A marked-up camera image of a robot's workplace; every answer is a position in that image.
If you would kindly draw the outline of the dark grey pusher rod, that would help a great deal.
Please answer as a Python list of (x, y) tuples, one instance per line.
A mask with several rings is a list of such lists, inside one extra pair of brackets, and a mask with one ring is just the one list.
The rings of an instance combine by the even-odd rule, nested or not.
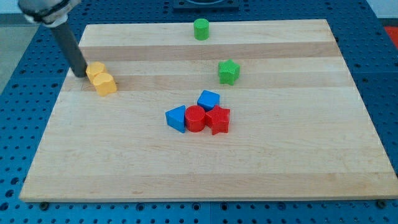
[(68, 22), (50, 28), (50, 30), (69, 63), (73, 74), (78, 78), (85, 78), (87, 63)]

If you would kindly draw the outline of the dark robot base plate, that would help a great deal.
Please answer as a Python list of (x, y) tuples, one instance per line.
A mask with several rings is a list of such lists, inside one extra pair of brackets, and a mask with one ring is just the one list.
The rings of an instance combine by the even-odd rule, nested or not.
[(171, 0), (174, 10), (239, 9), (240, 0)]

